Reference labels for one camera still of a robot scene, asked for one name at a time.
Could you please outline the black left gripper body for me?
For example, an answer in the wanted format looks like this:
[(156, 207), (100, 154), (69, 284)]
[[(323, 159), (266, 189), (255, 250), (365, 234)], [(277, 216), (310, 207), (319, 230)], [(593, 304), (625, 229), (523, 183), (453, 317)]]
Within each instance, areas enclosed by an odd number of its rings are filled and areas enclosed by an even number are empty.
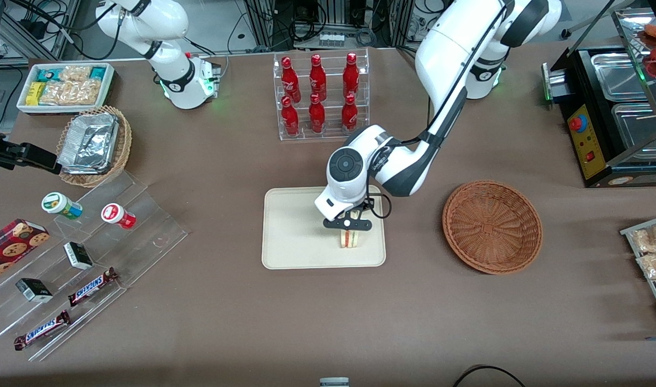
[(370, 231), (373, 222), (364, 217), (364, 213), (374, 208), (374, 200), (365, 200), (353, 209), (342, 211), (335, 219), (323, 219), (322, 223), (329, 230)]

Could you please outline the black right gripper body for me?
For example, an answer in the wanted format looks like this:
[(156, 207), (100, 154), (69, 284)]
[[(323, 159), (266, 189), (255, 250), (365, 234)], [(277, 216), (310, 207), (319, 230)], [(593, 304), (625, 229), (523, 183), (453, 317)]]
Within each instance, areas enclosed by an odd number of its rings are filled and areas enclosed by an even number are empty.
[(55, 154), (31, 143), (15, 144), (0, 139), (0, 168), (14, 170), (16, 166), (34, 167), (51, 174), (62, 170)]

